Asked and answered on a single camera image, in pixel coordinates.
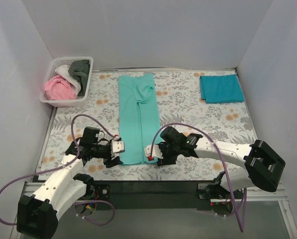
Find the cloth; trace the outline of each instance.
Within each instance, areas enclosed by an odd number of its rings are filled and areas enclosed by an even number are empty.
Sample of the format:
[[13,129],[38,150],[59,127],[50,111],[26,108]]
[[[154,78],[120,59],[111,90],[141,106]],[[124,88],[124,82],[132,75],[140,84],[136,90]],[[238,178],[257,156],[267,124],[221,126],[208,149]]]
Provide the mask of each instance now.
[[81,91],[81,84],[72,76],[70,76],[69,66],[68,65],[59,66],[57,69],[55,69],[55,72],[59,76],[62,76],[64,79],[70,82],[70,84],[74,86],[75,94],[78,95],[78,93]]
[[156,162],[148,161],[144,154],[160,128],[153,75],[120,76],[118,90],[119,135],[125,143],[121,161],[124,165]]
[[209,104],[244,102],[236,75],[200,76],[201,98]]
[[78,96],[85,95],[87,85],[88,85],[89,73],[90,73],[89,60],[74,61],[69,67],[70,76],[76,79],[82,86]]
[[70,82],[62,76],[55,76],[44,85],[44,92],[49,100],[75,100],[77,95]]

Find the white towel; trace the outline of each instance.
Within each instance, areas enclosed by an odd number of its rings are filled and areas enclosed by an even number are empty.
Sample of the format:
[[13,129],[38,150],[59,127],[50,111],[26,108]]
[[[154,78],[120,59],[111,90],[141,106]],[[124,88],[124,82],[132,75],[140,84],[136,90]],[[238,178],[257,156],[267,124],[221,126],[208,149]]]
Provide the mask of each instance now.
[[76,79],[70,76],[69,66],[68,65],[59,66],[57,69],[55,69],[55,72],[58,75],[62,76],[64,79],[66,79],[68,82],[70,82],[70,84],[73,86],[74,91],[76,92],[76,95],[78,95],[78,93],[81,90],[81,85]]

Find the gray floor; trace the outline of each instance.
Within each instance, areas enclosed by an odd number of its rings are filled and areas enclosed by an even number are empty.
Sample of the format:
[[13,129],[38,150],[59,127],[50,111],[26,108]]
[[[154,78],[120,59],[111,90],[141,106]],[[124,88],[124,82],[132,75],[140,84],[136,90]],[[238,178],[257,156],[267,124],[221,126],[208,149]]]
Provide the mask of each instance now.
[[[110,212],[92,219],[104,222]],[[245,232],[235,217],[219,218],[194,209],[117,210],[114,221],[98,227],[76,218],[70,209],[61,218],[53,239],[289,239],[278,202],[249,202]]]

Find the floral tablecloth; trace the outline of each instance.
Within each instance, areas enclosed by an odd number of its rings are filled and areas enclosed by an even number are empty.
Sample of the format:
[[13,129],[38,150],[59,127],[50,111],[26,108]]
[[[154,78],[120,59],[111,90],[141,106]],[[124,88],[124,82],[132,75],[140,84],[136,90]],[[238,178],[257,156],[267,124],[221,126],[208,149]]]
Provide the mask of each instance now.
[[[118,134],[118,78],[121,75],[136,77],[146,73],[148,72],[92,73],[88,104],[85,107],[57,109],[41,170],[60,164],[65,150],[72,142],[70,123],[77,114],[91,115],[110,132]],[[206,104],[200,97],[200,75],[228,75],[234,74],[233,71],[150,73],[154,75],[161,125],[184,122],[207,132],[214,140],[254,142],[254,129],[244,103]],[[86,126],[98,127],[88,118],[78,118],[75,123],[75,137],[82,136]],[[184,126],[175,128],[185,135],[194,131]],[[237,168],[228,164],[229,171]],[[102,159],[92,159],[81,173],[87,173],[95,180],[212,180],[222,170],[221,162],[214,159],[179,156],[176,165],[163,167],[141,164],[105,168]],[[49,174],[40,175],[39,180],[46,180],[48,176]]]

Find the pink towel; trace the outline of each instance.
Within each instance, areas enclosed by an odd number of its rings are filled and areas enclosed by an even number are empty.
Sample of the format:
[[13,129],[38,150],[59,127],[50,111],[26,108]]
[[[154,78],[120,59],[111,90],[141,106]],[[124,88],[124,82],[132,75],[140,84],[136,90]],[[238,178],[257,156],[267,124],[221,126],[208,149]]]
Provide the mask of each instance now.
[[77,98],[70,82],[62,76],[55,76],[44,85],[49,100],[75,100]]

